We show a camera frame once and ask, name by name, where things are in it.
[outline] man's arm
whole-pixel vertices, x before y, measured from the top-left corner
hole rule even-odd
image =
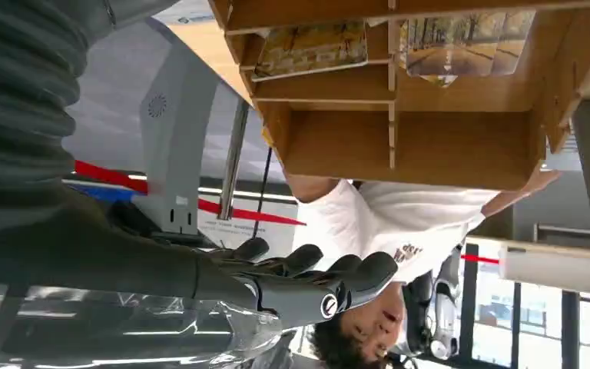
[[[338,185],[338,180],[332,178],[289,175],[285,171],[283,175],[293,196],[303,203],[322,198]]]
[[[543,190],[551,182],[559,178],[559,171],[537,171],[532,175],[528,184],[519,191],[504,191],[496,195],[490,202],[482,207],[482,214],[485,217],[490,217],[510,205],[515,204],[517,201],[527,198],[531,194]]]

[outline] printed logo on shirt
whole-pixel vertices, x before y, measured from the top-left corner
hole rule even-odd
[[[421,248],[416,248],[411,244],[405,244],[401,248],[397,249],[394,259],[396,263],[399,264],[413,258],[413,256],[419,254],[420,252],[422,252]]]

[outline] red stripe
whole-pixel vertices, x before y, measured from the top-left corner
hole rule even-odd
[[[96,165],[85,163],[84,161],[75,161],[75,172],[89,178],[98,179],[99,181],[109,183],[110,185],[120,185],[142,194],[148,194],[148,183],[146,181],[142,181],[141,179],[132,179],[127,175],[117,171],[111,171],[109,169],[97,167]],[[214,214],[220,213],[219,204],[203,200],[201,198],[197,200],[197,208],[202,211],[207,211]],[[267,221],[278,224],[307,225],[306,223],[302,223],[301,221],[297,221],[295,219],[234,208],[232,209],[232,218],[247,219],[248,221]]]
[[[466,261],[482,261],[483,263],[500,264],[500,261],[498,259],[484,258],[482,256],[462,255],[461,258],[465,259]]]
[[[142,194],[148,194],[148,183],[146,181],[132,179],[117,171],[97,167],[96,165],[85,163],[84,161],[75,161],[75,172],[111,185],[120,185]]]

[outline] white t-shirt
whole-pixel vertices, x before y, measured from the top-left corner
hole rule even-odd
[[[365,182],[357,191],[341,180],[326,196],[300,204],[303,219],[325,254],[361,258],[385,251],[399,270],[394,281],[411,282],[438,267],[485,217],[482,206],[497,191]]]

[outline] white wall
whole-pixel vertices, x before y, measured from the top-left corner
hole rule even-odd
[[[200,198],[216,203],[219,201],[219,197],[216,195],[200,195]],[[234,208],[251,211],[256,211],[258,204],[257,200],[239,198],[235,198],[233,202]],[[297,205],[264,201],[261,212],[294,219],[297,218]],[[216,219],[216,214],[199,210],[197,212],[197,227],[217,244],[220,245],[222,242],[226,248],[237,248],[252,237],[254,221],[235,218],[229,221],[219,221]],[[265,255],[265,258],[283,257],[290,254],[293,250],[293,236],[296,228],[303,227],[260,222],[257,237],[265,239],[270,246],[270,252]]]

